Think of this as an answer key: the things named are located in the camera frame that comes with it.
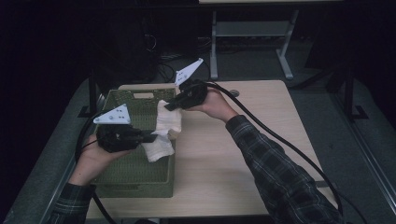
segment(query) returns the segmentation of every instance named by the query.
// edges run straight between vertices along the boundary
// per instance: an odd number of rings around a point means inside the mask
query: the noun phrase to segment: wooden table
[[[317,165],[318,159],[288,90],[282,81],[219,82],[238,90],[239,101],[274,132],[297,146]],[[159,89],[174,84],[122,86]],[[201,112],[183,111],[182,132],[177,139],[174,196],[172,198],[101,199],[112,217],[219,217],[266,215],[254,179],[222,121]],[[311,174],[321,176],[288,147],[286,153]],[[329,189],[321,189],[334,204]],[[102,218],[92,202],[87,218]]]

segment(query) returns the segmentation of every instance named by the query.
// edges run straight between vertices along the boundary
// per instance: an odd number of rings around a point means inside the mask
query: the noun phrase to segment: towel
[[[171,140],[177,139],[181,132],[181,109],[169,111],[165,108],[168,103],[164,100],[158,102],[157,127],[152,134],[158,134],[152,143],[142,143],[149,162],[154,162],[162,157],[175,153]]]

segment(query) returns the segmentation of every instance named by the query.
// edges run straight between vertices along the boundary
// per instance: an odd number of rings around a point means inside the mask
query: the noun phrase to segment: dark background
[[[95,75],[102,92],[121,83],[150,82],[158,55],[145,50],[148,30],[158,35],[159,44],[190,54],[195,53],[191,46],[196,36],[210,36],[207,11],[178,12],[174,17],[157,12],[153,17],[157,23],[142,26],[137,14],[125,10],[134,1],[101,3],[0,2],[0,220],[83,80]],[[322,13],[303,11],[293,38],[315,38],[308,67],[326,69],[353,58],[355,77],[396,127],[394,9],[380,1],[346,1],[320,18],[321,23],[316,19]],[[112,69],[105,70],[104,63]]]

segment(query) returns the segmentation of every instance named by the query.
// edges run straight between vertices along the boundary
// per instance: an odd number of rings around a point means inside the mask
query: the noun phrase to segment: plaid shirt
[[[230,119],[226,128],[241,149],[276,223],[344,223],[334,206],[317,190],[315,180],[246,117]]]

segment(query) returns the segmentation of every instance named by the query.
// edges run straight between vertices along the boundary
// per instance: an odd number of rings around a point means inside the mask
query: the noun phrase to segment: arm
[[[221,119],[241,149],[270,215],[279,223],[342,223],[314,179],[295,164],[276,142],[238,115],[219,91],[210,90],[204,103],[190,110]]]
[[[108,153],[98,146],[96,136],[91,135],[83,148],[74,172],[55,204],[48,223],[84,223],[95,186],[90,185],[114,160],[131,150]]]

